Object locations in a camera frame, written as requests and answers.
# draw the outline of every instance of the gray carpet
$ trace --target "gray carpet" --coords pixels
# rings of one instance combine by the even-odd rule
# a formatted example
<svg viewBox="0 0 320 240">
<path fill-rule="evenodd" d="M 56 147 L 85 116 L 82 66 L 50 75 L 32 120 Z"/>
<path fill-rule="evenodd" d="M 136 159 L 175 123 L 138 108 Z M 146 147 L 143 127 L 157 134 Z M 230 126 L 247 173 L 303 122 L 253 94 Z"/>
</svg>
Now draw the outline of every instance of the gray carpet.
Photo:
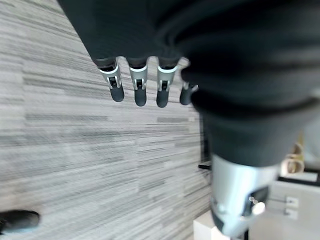
<svg viewBox="0 0 320 240">
<path fill-rule="evenodd" d="M 137 107 L 119 61 L 122 103 L 56 1 L 0 0 L 0 211 L 42 214 L 34 232 L 1 239 L 193 238 L 210 193 L 199 115 L 179 103 L 179 72 L 157 107 L 155 58 Z"/>
</svg>

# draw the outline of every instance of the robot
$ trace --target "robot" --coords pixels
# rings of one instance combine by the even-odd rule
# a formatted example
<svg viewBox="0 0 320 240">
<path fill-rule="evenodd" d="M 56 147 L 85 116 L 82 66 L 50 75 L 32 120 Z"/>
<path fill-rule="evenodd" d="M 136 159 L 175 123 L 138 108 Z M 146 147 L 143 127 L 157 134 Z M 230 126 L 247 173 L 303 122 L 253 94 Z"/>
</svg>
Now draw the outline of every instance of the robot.
<svg viewBox="0 0 320 240">
<path fill-rule="evenodd" d="M 269 184 L 300 129 L 319 112 L 320 8 L 314 0 L 58 0 L 121 102 L 117 57 L 146 104 L 147 59 L 168 104 L 181 57 L 180 102 L 202 115 L 212 150 L 212 217 L 237 237 L 265 210 Z"/>
</svg>

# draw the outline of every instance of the metal joint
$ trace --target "metal joint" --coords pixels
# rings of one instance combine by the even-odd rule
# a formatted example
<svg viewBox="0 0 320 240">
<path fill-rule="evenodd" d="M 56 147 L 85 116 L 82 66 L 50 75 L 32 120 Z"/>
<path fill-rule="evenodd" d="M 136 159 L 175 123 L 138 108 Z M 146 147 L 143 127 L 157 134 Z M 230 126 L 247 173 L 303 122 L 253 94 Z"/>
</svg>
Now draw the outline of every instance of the metal joint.
<svg viewBox="0 0 320 240">
<path fill-rule="evenodd" d="M 148 66 L 145 65 L 143 68 L 132 68 L 130 67 L 130 75 L 132 79 L 133 89 L 138 90 L 138 84 L 137 82 L 141 81 L 141 88 L 142 90 L 145 90 L 147 87 L 147 78 L 148 78 Z"/>
<path fill-rule="evenodd" d="M 158 91 L 161 92 L 163 90 L 163 83 L 166 83 L 166 91 L 169 92 L 170 86 L 174 81 L 175 72 L 178 69 L 175 66 L 172 69 L 163 69 L 158 66 L 158 73 L 157 73 L 157 85 Z"/>
<path fill-rule="evenodd" d="M 120 68 L 118 64 L 116 65 L 115 69 L 112 71 L 103 71 L 101 69 L 99 69 L 99 71 L 102 73 L 102 76 L 110 89 L 113 89 L 113 87 L 115 86 L 112 83 L 113 81 L 115 81 L 117 88 L 121 87 L 122 82 L 120 78 Z"/>
</svg>

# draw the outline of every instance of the white wall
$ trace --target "white wall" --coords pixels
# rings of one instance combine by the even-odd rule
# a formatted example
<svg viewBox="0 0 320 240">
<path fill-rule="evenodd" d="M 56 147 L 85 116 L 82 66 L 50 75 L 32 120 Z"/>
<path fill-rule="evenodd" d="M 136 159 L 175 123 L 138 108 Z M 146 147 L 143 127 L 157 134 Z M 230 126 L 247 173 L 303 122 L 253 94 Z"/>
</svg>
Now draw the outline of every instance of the white wall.
<svg viewBox="0 0 320 240">
<path fill-rule="evenodd" d="M 297 220 L 284 215 L 286 196 L 299 199 Z M 249 230 L 250 240 L 320 239 L 320 187 L 277 181 L 270 198 L 266 213 Z"/>
<path fill-rule="evenodd" d="M 320 170 L 320 118 L 303 130 L 303 137 L 305 166 Z"/>
</svg>

